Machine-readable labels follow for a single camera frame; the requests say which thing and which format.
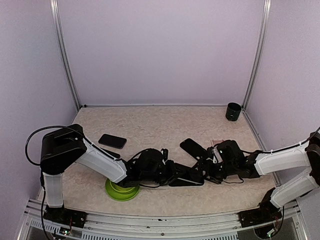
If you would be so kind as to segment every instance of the green bowl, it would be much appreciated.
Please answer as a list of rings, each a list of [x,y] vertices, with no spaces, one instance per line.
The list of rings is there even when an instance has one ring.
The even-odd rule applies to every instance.
[[[120,187],[114,182],[107,179],[105,181],[105,191],[109,195],[110,198],[116,201],[128,201],[133,199],[139,193],[140,187]]]

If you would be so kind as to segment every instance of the green plate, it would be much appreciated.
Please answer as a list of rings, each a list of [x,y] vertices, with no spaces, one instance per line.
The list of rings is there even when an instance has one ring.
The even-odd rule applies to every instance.
[[[140,187],[120,187],[114,182],[107,179],[105,181],[105,191],[109,195],[110,198],[116,201],[128,201],[133,199],[139,193]]]

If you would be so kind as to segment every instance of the robotic arm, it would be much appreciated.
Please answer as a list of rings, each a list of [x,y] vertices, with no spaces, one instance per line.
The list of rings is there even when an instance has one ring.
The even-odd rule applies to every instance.
[[[168,160],[167,149],[149,148],[128,161],[115,158],[84,137],[83,128],[78,124],[48,133],[42,139],[40,162],[47,205],[63,207],[62,174],[74,162],[95,170],[123,188],[138,186],[141,181],[171,187],[201,186],[204,180],[221,184],[232,175],[252,179],[305,167],[289,182],[270,189],[258,209],[240,212],[243,227],[252,225],[252,219],[270,220],[279,214],[284,204],[320,186],[320,134],[317,132],[304,143],[271,152],[257,150],[248,156],[234,140],[205,150],[188,138],[180,146],[197,160],[193,167]]]

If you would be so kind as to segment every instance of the yellow-green bowl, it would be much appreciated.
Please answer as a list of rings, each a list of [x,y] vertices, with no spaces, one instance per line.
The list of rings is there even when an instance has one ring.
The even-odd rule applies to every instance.
[[[114,182],[107,179],[105,181],[105,191],[110,198],[116,201],[129,201],[139,193],[140,187],[120,187]]]

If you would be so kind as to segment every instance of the beige tabletop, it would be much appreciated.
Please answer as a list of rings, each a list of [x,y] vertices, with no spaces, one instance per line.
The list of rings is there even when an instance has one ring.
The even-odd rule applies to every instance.
[[[241,149],[254,151],[257,142],[243,115],[230,122],[225,107],[135,106],[82,108],[74,123],[98,144],[103,134],[127,139],[123,149],[102,146],[119,153],[124,160],[146,148],[169,150],[169,159],[192,166],[195,160],[179,147],[192,138],[205,149],[211,140],[236,140]],[[275,186],[271,175],[245,179],[243,184],[220,185],[205,182],[196,187],[160,187],[140,189],[132,200],[112,200],[105,192],[106,178],[78,163],[63,174],[66,207],[101,213],[136,216],[189,216],[256,207],[266,191]],[[227,181],[239,181],[236,176]]]

